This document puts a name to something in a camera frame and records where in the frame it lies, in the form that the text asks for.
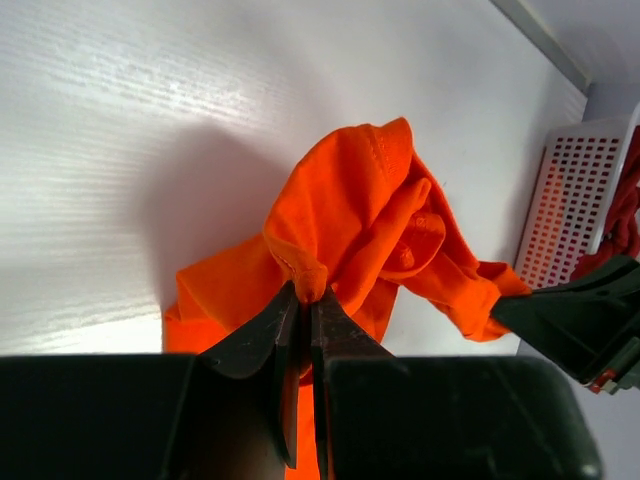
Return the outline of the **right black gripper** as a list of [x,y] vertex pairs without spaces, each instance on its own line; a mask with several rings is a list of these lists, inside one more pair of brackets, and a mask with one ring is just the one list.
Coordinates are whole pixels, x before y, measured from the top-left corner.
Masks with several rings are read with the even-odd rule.
[[579,280],[503,297],[491,316],[594,394],[639,388],[639,262],[615,256]]

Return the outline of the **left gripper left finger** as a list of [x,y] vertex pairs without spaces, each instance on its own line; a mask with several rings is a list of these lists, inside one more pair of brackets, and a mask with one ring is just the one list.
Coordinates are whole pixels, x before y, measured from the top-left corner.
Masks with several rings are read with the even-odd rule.
[[280,479],[296,463],[293,286],[200,354],[1,361],[5,479]]

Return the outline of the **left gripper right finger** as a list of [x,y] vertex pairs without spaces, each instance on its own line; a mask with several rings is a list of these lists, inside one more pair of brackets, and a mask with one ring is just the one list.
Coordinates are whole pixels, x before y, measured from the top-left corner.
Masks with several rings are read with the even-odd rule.
[[598,479],[564,376],[530,357],[396,357],[327,291],[309,309],[324,479]]

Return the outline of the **orange t shirt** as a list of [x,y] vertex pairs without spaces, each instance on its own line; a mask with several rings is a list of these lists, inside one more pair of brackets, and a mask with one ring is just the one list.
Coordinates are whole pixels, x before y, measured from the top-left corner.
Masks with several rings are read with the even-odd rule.
[[491,316],[500,298],[529,293],[509,265],[474,256],[403,118],[327,135],[296,165],[260,234],[179,271],[163,319],[165,349],[205,351],[287,282],[302,306],[332,290],[375,340],[400,288],[476,342],[506,333]]

